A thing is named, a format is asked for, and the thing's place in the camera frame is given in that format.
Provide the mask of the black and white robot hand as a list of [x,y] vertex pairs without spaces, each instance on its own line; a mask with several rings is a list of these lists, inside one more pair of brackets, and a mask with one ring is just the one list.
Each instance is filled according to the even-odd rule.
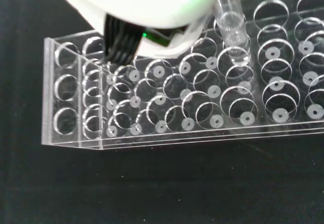
[[177,58],[198,40],[216,0],[66,0],[103,38],[103,62]]

